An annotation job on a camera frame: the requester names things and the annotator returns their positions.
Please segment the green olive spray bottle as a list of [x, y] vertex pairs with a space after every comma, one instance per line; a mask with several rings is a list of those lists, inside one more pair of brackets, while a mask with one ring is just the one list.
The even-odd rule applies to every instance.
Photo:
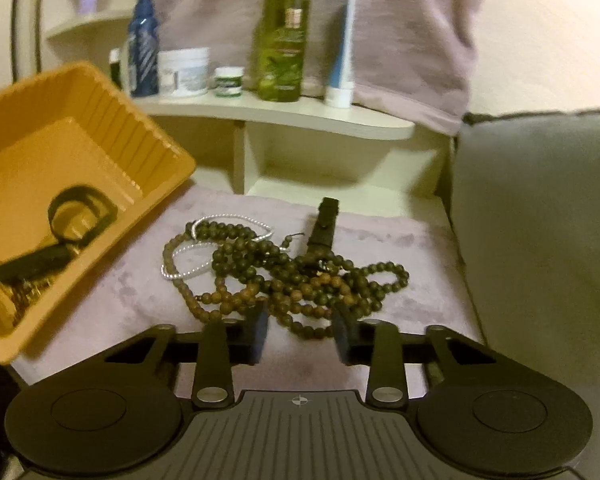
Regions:
[[301, 96], [311, 0], [263, 0], [257, 55], [257, 94], [268, 102]]

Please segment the blue white tube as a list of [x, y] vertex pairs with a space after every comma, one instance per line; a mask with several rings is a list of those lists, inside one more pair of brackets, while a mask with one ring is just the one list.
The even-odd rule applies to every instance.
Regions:
[[353, 39], [356, 0], [346, 0], [338, 14], [338, 47], [325, 88], [325, 104], [329, 107], [349, 108], [354, 95]]

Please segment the grey cushion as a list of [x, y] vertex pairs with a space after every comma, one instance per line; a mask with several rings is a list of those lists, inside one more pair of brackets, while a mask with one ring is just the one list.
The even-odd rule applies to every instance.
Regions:
[[600, 386], [600, 110], [470, 116], [452, 222], [490, 344]]

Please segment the black strap band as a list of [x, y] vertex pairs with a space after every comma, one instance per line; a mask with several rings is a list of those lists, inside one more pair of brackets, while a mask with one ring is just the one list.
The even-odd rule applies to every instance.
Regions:
[[324, 197], [318, 206], [317, 218], [306, 244], [308, 254], [322, 254], [332, 249], [338, 214], [339, 200]]

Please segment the small black white bottle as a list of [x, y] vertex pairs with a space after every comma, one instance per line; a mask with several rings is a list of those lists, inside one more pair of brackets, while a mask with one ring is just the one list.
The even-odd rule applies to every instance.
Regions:
[[118, 89], [121, 89], [121, 51], [119, 48], [114, 48], [110, 50], [108, 64], [111, 81]]

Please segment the mauve hanging towel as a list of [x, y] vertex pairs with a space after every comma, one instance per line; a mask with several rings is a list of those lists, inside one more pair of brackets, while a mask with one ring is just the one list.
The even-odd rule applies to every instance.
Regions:
[[[265, 0], [154, 0], [164, 50], [204, 47], [215, 65], [245, 67], [257, 87]], [[302, 93], [320, 98], [338, 51], [347, 0], [311, 0]], [[356, 0], [353, 102], [452, 136], [477, 61], [483, 0]]]

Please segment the orange plastic tray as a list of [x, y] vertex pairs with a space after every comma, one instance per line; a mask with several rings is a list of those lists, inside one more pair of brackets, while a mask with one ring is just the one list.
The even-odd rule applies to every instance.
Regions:
[[96, 188], [118, 210], [22, 313], [0, 285], [0, 364], [27, 347], [88, 271], [195, 168], [195, 159], [90, 63], [0, 90], [0, 263], [53, 241], [47, 208], [66, 188]]

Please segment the black wrist watch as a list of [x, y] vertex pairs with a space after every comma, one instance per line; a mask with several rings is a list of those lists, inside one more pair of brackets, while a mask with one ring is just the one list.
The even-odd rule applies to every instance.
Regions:
[[[95, 225], [77, 237], [62, 234], [54, 225], [58, 211], [70, 203], [82, 204], [96, 217]], [[89, 185], [65, 188], [47, 208], [47, 221], [55, 243], [0, 263], [0, 283], [15, 285], [64, 270], [76, 258], [74, 252], [91, 244], [117, 220], [117, 216], [118, 207], [97, 188]]]

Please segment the blue spray bottle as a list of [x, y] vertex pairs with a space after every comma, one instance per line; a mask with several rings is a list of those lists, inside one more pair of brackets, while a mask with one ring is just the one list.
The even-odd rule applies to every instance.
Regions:
[[137, 0], [128, 27], [129, 88], [133, 98], [158, 93], [158, 21], [152, 0]]

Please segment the white cream jar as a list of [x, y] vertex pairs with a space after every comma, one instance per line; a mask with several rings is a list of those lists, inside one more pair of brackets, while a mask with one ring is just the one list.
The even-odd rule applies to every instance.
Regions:
[[208, 91], [208, 48], [165, 50], [158, 53], [160, 96], [189, 98]]

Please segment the cream corner shelf unit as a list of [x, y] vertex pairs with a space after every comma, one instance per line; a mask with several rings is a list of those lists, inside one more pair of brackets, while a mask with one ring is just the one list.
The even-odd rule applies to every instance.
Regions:
[[[95, 13], [79, 14], [78, 0], [38, 0], [38, 66], [84, 60], [106, 70], [135, 3], [98, 0]], [[199, 185], [307, 205], [330, 196], [347, 212], [446, 220], [437, 192], [451, 147], [443, 134], [309, 98], [283, 104], [207, 93], [136, 104], [193, 154]]]

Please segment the small green jar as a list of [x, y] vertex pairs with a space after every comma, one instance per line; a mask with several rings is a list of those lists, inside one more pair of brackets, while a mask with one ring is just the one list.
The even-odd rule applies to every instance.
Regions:
[[214, 71], [214, 93], [220, 98], [242, 95], [244, 69], [240, 66], [219, 66]]

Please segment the mauve fleece mat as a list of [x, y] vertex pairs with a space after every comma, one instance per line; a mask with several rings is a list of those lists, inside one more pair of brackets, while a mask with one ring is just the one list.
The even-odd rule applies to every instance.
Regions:
[[319, 271], [306, 252], [317, 213], [282, 200], [194, 186], [94, 267], [15, 359], [34, 384], [156, 325], [179, 333], [268, 311], [257, 365], [234, 369], [244, 390], [364, 390], [368, 370], [340, 361], [332, 314], [420, 334], [480, 332], [449, 230], [410, 219], [343, 214]]

